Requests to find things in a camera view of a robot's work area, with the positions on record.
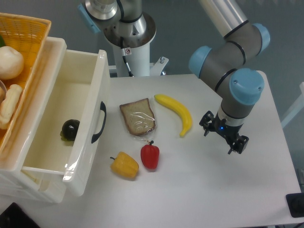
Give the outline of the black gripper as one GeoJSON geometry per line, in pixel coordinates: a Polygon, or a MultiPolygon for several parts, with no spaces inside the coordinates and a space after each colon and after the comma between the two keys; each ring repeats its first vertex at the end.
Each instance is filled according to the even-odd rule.
{"type": "Polygon", "coordinates": [[[211,111],[207,111],[200,120],[199,125],[204,130],[204,136],[207,136],[209,132],[216,132],[224,138],[230,146],[228,154],[232,152],[241,154],[249,141],[247,136],[239,135],[239,130],[243,124],[233,126],[228,122],[228,119],[220,117],[219,113],[214,117],[211,111]]]}

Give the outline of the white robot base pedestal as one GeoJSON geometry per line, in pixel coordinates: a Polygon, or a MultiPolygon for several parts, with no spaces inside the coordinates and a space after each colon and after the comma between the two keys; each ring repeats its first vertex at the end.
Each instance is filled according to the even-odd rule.
{"type": "Polygon", "coordinates": [[[82,0],[79,13],[93,32],[103,32],[112,46],[118,77],[161,76],[169,62],[150,62],[150,43],[156,35],[153,18],[140,0],[82,0]]]}

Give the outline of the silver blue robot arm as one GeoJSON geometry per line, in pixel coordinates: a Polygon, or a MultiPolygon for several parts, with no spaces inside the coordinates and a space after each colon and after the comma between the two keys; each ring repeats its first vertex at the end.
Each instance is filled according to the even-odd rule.
{"type": "Polygon", "coordinates": [[[268,47],[270,34],[263,25],[251,24],[234,0],[200,3],[225,43],[217,49],[202,46],[189,60],[190,71],[222,99],[217,113],[207,111],[199,124],[205,135],[216,132],[230,152],[241,154],[249,138],[239,130],[264,89],[261,74],[243,66],[268,47]]]}

